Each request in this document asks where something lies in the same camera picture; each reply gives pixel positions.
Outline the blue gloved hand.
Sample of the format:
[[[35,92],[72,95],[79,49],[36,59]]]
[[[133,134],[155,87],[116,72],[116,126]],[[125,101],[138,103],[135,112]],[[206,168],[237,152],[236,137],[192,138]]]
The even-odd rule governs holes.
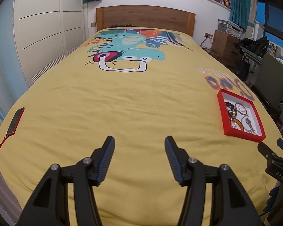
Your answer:
[[[276,198],[277,198],[277,195],[279,193],[279,188],[280,188],[280,186],[276,186],[272,190],[270,190],[270,192],[269,192],[269,199],[267,200],[266,206],[263,209],[264,213],[269,212],[273,208],[274,203],[275,203]]]

